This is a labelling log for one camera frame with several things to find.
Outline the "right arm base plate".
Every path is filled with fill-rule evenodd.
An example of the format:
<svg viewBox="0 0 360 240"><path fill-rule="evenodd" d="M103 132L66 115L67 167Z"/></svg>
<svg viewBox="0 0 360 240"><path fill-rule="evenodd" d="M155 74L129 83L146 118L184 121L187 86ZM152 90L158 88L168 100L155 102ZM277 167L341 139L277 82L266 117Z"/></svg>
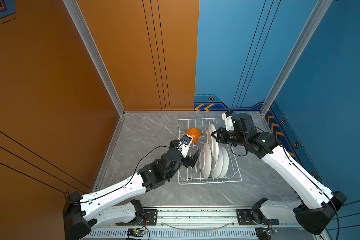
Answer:
<svg viewBox="0 0 360 240"><path fill-rule="evenodd" d="M255 226L255 225L279 225L280 222L277 219L268 220L261 214L253 212L252 209L237 209L237 220L240 226Z"/></svg>

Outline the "green red rimmed plate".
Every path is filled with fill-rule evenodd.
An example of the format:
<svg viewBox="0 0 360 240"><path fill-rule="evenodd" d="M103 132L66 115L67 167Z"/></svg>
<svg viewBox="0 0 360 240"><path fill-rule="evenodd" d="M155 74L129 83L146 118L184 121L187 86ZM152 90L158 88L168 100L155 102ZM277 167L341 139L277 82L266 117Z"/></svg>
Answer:
<svg viewBox="0 0 360 240"><path fill-rule="evenodd" d="M210 124L207 129L207 143L211 148L212 160L214 162L218 161L219 158L219 144L216 142L215 138L212 136L212 133L216 131L215 125Z"/></svg>

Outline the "dark green rimmed plate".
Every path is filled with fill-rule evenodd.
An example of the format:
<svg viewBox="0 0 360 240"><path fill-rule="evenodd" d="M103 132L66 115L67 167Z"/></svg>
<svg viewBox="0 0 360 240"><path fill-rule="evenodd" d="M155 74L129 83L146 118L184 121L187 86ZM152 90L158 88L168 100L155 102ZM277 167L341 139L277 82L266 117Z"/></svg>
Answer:
<svg viewBox="0 0 360 240"><path fill-rule="evenodd" d="M216 162L212 161L210 177L212 178L219 177L223 169L223 161L224 161L223 150L222 147L219 147L218 160Z"/></svg>

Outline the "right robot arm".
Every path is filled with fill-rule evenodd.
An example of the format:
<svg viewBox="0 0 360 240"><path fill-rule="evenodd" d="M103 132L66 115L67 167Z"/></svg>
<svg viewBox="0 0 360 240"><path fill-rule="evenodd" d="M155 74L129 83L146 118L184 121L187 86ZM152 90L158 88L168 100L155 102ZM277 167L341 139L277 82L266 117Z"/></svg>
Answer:
<svg viewBox="0 0 360 240"><path fill-rule="evenodd" d="M217 143L243 146L248 153L271 166L298 194L298 201L275 202L260 199L252 207L252 219L258 225L270 220L298 223L313 235L320 235L346 202L346 196L333 192L308 173L287 152L282 142L254 125L250 115L228 111L222 115L225 126L207 135Z"/></svg>

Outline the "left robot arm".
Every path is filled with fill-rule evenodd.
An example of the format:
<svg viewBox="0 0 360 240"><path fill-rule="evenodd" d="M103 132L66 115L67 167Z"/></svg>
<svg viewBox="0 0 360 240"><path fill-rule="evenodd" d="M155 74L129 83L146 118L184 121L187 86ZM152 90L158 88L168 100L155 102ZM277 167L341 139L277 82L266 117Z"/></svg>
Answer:
<svg viewBox="0 0 360 240"><path fill-rule="evenodd" d="M132 176L103 190L81 195L65 193L63 208L67 240L80 240L91 230L113 223L138 224L145 212L135 196L143 195L169 182L182 167L194 167L198 158L187 155L193 137L183 136L170 142L159 159L135 169Z"/></svg>

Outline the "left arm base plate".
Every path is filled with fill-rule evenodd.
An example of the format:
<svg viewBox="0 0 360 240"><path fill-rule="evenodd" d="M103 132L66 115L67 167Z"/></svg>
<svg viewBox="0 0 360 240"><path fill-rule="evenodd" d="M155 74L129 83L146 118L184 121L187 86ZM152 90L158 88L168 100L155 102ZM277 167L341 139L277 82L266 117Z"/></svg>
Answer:
<svg viewBox="0 0 360 240"><path fill-rule="evenodd" d="M117 226L156 226L158 220L157 209L144 209L145 214L142 217L137 217L128 223L116 223Z"/></svg>

